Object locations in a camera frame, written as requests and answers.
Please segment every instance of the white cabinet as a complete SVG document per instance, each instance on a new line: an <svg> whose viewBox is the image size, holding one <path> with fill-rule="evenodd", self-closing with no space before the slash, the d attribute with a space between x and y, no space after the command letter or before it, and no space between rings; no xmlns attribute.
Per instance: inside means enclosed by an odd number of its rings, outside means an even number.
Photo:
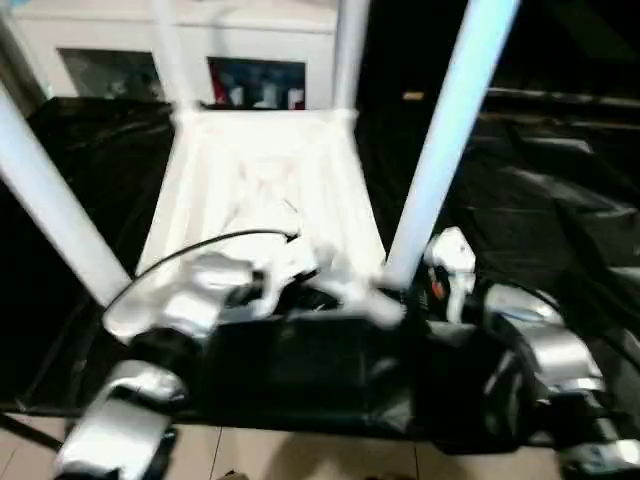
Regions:
<svg viewBox="0 0 640 480"><path fill-rule="evenodd" d="M30 0L13 9L11 23L50 96L173 100L149 3ZM172 7L198 100L330 106L336 0L173 0Z"/></svg>

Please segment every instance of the white pole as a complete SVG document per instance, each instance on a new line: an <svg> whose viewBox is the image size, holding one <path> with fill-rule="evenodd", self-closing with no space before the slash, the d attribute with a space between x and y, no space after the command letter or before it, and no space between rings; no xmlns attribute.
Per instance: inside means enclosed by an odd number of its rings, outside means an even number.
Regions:
<svg viewBox="0 0 640 480"><path fill-rule="evenodd" d="M188 70L182 57L180 37L173 21L170 0L150 0L154 16L158 55L165 78L172 84L179 113L189 114L195 109L195 97L189 82Z"/></svg>
<svg viewBox="0 0 640 480"><path fill-rule="evenodd" d="M356 105L360 64L367 36L370 0L338 0L338 27L333 72L333 108Z"/></svg>
<svg viewBox="0 0 640 480"><path fill-rule="evenodd" d="M2 83L0 122L0 175L3 181L93 298L102 306L108 305L129 284L129 276L27 126Z"/></svg>
<svg viewBox="0 0 640 480"><path fill-rule="evenodd" d="M469 0L396 231L385 278L411 284L520 0Z"/></svg>

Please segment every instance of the tile floor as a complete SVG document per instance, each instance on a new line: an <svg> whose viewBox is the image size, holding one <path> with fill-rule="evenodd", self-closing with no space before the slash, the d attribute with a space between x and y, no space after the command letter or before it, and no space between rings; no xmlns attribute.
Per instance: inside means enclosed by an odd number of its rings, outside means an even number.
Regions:
<svg viewBox="0 0 640 480"><path fill-rule="evenodd" d="M63 423L26 418L62 438ZM181 426L167 480L215 480L229 470L250 480L559 480L553 453L446 457L428 444L244 429ZM47 480L54 454L0 432L0 480Z"/></svg>

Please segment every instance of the white fabric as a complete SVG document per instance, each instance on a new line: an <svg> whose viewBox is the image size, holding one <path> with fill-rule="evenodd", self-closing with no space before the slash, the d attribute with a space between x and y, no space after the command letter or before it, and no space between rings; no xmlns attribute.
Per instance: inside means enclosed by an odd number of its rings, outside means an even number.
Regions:
<svg viewBox="0 0 640 480"><path fill-rule="evenodd" d="M183 117L139 271L208 238L269 228L335 249L357 273L379 273L385 252L355 151L353 118L346 111ZM225 253L260 263L282 241L241 237Z"/></svg>

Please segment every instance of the plastic sheet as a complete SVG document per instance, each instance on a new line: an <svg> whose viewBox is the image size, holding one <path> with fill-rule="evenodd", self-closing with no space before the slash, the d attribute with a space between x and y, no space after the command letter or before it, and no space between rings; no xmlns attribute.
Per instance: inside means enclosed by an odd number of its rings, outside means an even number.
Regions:
<svg viewBox="0 0 640 480"><path fill-rule="evenodd" d="M425 124L423 112L410 109L393 121L388 112L362 116L361 159L386 246ZM640 376L625 359L640 360L640 176L634 137L621 130L480 120L436 232L459 226L482 275L513 279L556 297L640 425L640 398L634 393ZM451 378L466 384L479 380L473 370L495 358L482 348L486 353L479 355L474 343L443 341L438 347L443 352L433 351L436 376L425 388L438 393L427 396L441 395ZM472 390L456 385L446 401L433 404L452 411L458 404L458 411L469 413L466 420L458 418L460 434L479 418L469 410L482 403L469 400Z"/></svg>
<svg viewBox="0 0 640 480"><path fill-rule="evenodd" d="M166 107L73 101L54 102L44 112L32 125L101 233L133 269L169 153L172 130ZM383 115L365 111L358 122L367 188L387 247L427 124L428 115L408 108ZM570 325L588 340L622 406L638 420L640 376L624 357L640 357L640 176L634 137L632 132L481 120L437 231L458 225L484 275L512 278L554 295ZM82 163L87 159L90 165ZM119 190L122 197L116 195ZM21 215L17 204L5 210L15 218ZM133 212L137 214L125 221ZM35 289L29 272L45 270L50 279L32 293L42 305L12 310L17 312L13 318L31 319L23 322L23 336L19 341L14 337L13 348L3 357L5 371L11 362L25 365L14 378L13 386L21 388L9 392L16 395L33 383L37 371L44 371L41 360L82 292L77 284L73 290L73 276L67 271L65 277L55 255L43 253L46 242L38 243L37 232L25 234L17 220L12 225L13 259L5 255L5 261L9 271L20 276L15 288ZM38 252L40 263L32 252ZM28 271L21 269L25 259L32 260ZM85 404L123 355L114 339L95 329L101 312L90 302L81 307L76 307L78 321L60 340L59 354L28 396L33 411L72 413L69 399ZM482 386L500 349L481 332L439 328L434 335L415 331L380 336L358 319L336 325L289 329L264 324L241 332L220 331L201 372L200 408L184 412L182 418L438 439L450 448L476 451L500 448L482 420ZM35 328L39 336L27 334ZM91 348L82 381L72 382L87 345ZM420 356L411 358L411 352ZM314 367L303 368L305 362ZM413 364L419 366L416 371L407 368Z"/></svg>

